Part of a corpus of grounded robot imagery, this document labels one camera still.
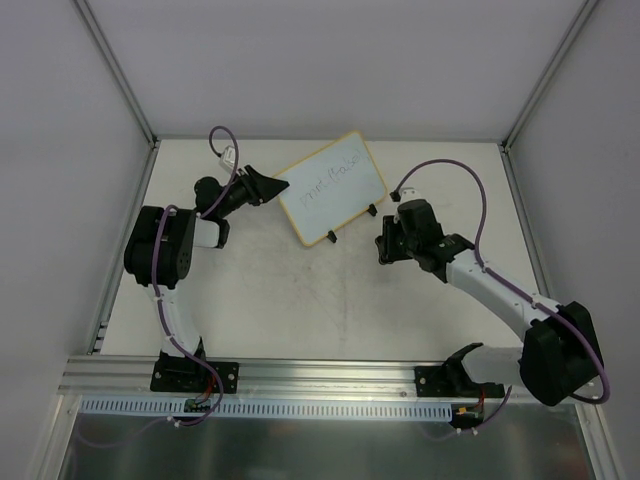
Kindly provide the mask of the yellow framed whiteboard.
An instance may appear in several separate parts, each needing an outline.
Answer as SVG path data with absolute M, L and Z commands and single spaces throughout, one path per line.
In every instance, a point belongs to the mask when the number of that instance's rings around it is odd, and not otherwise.
M 354 130 L 280 171 L 280 204 L 306 247 L 367 213 L 388 193 L 361 132 Z

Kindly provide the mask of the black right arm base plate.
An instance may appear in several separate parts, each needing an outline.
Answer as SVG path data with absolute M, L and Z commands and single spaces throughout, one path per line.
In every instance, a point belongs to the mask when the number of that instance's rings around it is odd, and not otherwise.
M 457 367 L 443 365 L 415 366 L 414 384 L 419 398 L 503 398 L 506 389 L 503 384 L 475 383 Z

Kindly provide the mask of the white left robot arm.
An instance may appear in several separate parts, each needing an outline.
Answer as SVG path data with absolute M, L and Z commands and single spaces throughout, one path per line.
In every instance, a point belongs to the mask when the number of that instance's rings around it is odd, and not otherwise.
M 179 288 L 191 269 L 193 251 L 224 248 L 231 213 L 244 205 L 267 203 L 288 187 L 287 181 L 247 166 L 225 186 L 210 176 L 198 180 L 193 209 L 141 208 L 125 248 L 124 268 L 155 304 L 163 333 L 161 353 L 182 358 L 173 374 L 185 389 L 197 390 L 209 377 L 208 365 L 195 357 L 201 354 L 202 337 Z

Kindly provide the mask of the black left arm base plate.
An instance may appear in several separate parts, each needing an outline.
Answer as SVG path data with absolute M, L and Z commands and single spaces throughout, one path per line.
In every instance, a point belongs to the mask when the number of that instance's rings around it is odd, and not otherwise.
M 236 394 L 240 365 L 237 362 L 208 361 L 222 381 L 224 394 Z M 200 364 L 186 358 L 161 355 L 154 364 L 150 390 L 158 393 L 204 393 L 212 386 L 213 393 L 220 389 L 213 374 Z

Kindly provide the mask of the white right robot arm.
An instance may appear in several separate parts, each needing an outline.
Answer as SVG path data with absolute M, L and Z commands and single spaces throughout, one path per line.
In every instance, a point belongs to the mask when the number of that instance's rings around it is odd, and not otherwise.
M 520 340 L 518 347 L 472 343 L 450 355 L 437 381 L 459 395 L 491 384 L 519 385 L 547 406 L 600 379 L 610 395 L 603 360 L 589 311 L 577 302 L 562 305 L 527 293 L 482 260 L 478 247 L 459 234 L 447 235 L 424 199 L 398 205 L 382 219 L 375 240 L 383 265 L 413 260 L 419 267 L 475 299 L 498 317 Z

